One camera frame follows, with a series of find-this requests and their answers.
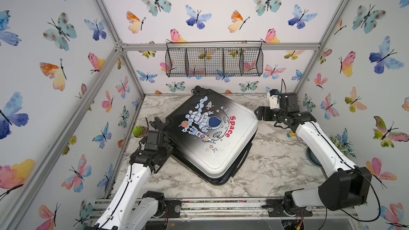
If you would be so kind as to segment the silver black space suitcase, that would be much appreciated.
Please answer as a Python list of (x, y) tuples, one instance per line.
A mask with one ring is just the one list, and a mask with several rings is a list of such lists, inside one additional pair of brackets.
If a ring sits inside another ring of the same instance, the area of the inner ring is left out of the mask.
[(200, 86), (163, 122), (174, 146), (172, 156), (216, 186), (238, 172), (258, 129), (253, 111)]

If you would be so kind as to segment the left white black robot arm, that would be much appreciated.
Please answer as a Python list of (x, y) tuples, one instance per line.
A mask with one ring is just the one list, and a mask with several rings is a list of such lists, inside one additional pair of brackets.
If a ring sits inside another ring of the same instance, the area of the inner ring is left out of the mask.
[(86, 230), (143, 230), (151, 218), (165, 217), (164, 227), (168, 223), (168, 209), (165, 195), (148, 191), (137, 202), (142, 187), (152, 174), (158, 173), (173, 152), (173, 145), (167, 133), (149, 122), (152, 129), (140, 140), (140, 149), (130, 156), (120, 188), (110, 204), (93, 226)]

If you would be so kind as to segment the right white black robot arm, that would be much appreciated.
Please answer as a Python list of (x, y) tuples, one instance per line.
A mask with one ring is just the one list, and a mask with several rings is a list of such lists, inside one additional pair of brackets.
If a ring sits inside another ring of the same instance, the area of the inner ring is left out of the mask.
[(310, 112), (299, 110), (297, 94), (272, 89), (266, 96), (269, 106), (255, 110), (257, 119), (273, 121), (278, 128), (291, 129), (307, 144), (327, 176), (319, 187), (286, 192), (283, 211), (296, 216), (307, 207), (345, 211), (365, 204), (369, 191), (374, 190), (368, 168), (358, 167), (335, 146)]

